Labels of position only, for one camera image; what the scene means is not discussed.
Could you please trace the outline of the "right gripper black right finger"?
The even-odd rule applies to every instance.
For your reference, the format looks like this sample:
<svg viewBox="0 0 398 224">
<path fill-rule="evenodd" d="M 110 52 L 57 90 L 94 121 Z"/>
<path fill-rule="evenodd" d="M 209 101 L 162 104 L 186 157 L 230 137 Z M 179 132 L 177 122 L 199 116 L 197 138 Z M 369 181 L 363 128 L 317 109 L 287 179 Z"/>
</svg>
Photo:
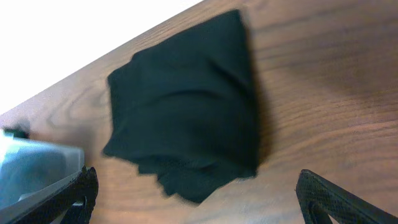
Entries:
<svg viewBox="0 0 398 224">
<path fill-rule="evenodd" d="M 295 192 L 305 223 L 397 223 L 397 217 L 308 169 L 301 170 Z"/>
</svg>

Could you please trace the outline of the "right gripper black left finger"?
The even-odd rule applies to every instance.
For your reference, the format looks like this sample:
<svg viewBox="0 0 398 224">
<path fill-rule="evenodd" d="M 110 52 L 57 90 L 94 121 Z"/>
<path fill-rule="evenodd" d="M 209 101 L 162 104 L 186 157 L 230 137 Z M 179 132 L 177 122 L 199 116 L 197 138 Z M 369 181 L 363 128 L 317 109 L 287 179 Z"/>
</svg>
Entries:
<svg viewBox="0 0 398 224">
<path fill-rule="evenodd" d="M 62 223 L 89 224 L 98 189 L 95 168 L 83 167 L 66 185 L 31 205 L 25 212 L 13 218 L 12 222 L 51 223 L 62 215 Z"/>
</svg>

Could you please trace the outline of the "clear plastic storage bin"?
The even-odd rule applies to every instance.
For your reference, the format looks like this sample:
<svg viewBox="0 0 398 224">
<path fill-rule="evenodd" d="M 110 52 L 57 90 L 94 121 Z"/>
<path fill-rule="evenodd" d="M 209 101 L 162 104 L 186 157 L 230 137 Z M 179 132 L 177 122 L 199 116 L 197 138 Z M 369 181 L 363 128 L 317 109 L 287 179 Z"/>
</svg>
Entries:
<svg viewBox="0 0 398 224">
<path fill-rule="evenodd" d="M 1 222 L 22 202 L 78 172 L 85 165 L 79 147 L 35 141 L 23 131 L 1 130 Z"/>
</svg>

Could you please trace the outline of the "black cloth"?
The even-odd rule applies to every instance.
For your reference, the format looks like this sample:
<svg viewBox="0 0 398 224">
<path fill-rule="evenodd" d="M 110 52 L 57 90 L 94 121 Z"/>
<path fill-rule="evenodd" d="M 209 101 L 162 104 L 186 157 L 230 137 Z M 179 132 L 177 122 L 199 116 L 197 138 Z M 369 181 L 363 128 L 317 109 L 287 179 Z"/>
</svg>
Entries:
<svg viewBox="0 0 398 224">
<path fill-rule="evenodd" d="M 135 53 L 108 86 L 113 131 L 104 154 L 156 175 L 166 195 L 202 203 L 256 175 L 259 113 L 237 9 Z"/>
</svg>

